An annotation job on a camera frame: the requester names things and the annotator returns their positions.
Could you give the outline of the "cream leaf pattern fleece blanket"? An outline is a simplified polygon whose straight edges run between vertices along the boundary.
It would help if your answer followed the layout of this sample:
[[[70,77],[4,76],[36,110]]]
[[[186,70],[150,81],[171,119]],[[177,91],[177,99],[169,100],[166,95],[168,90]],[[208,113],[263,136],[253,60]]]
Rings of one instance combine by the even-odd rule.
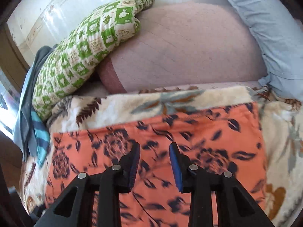
[[[117,94],[105,98],[67,96],[47,121],[49,154],[40,168],[28,158],[20,181],[22,203],[28,213],[45,203],[45,189],[54,152],[55,133],[94,130],[160,115],[256,103],[266,156],[265,205],[275,226],[291,226],[302,210],[302,102],[276,95],[272,88],[235,86],[145,94]]]

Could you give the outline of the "teal navy striped garment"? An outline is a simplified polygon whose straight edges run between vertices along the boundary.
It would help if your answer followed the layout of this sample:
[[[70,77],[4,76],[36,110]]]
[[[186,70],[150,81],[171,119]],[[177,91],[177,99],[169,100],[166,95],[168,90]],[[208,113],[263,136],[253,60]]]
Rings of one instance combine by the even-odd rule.
[[[31,109],[31,120],[34,128],[35,140],[37,142],[37,163],[41,168],[48,154],[50,134],[34,108]]]

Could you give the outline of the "pink quilted mattress cover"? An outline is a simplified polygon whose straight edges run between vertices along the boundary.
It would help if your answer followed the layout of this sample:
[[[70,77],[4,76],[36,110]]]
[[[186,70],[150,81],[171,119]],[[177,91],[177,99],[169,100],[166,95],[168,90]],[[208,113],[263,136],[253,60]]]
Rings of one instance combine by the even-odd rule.
[[[230,7],[181,3],[149,8],[138,19],[139,33],[97,66],[78,95],[255,82],[266,75],[256,40]]]

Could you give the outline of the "orange black floral garment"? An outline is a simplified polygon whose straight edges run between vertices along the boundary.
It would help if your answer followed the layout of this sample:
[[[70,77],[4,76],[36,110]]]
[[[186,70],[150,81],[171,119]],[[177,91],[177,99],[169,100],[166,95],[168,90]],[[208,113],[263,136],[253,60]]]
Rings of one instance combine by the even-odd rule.
[[[260,207],[265,205],[266,156],[256,103],[55,133],[53,139],[47,206],[77,174],[101,173],[137,144],[141,152],[135,185],[120,196],[122,226],[187,226],[191,197],[176,187],[169,160],[172,142],[208,172],[230,171]]]

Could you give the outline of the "green white patterned pillow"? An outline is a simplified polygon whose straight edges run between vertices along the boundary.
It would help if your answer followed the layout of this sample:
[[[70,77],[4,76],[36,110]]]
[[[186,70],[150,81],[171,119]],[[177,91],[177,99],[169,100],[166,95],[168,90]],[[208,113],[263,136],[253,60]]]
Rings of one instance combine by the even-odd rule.
[[[96,66],[138,33],[136,15],[154,0],[117,0],[97,7],[49,54],[34,86],[32,105],[42,121],[53,106],[79,89]]]

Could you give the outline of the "blue grey cloth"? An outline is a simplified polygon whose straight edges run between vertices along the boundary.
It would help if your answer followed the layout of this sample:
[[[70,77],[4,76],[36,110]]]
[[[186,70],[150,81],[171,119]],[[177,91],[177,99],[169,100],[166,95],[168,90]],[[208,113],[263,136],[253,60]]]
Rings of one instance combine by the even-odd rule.
[[[43,46],[38,50],[23,83],[19,110],[13,130],[13,142],[20,148],[23,161],[26,161],[29,156],[37,159],[37,142],[31,120],[33,91],[40,69],[54,49],[55,47]]]

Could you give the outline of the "light blue pillow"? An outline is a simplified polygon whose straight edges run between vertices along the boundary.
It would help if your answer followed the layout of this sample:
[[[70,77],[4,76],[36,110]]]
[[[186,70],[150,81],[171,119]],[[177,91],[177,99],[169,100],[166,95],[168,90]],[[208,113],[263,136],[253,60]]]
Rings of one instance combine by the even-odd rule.
[[[227,0],[261,49],[267,75],[259,79],[277,96],[302,101],[302,30],[280,0]]]

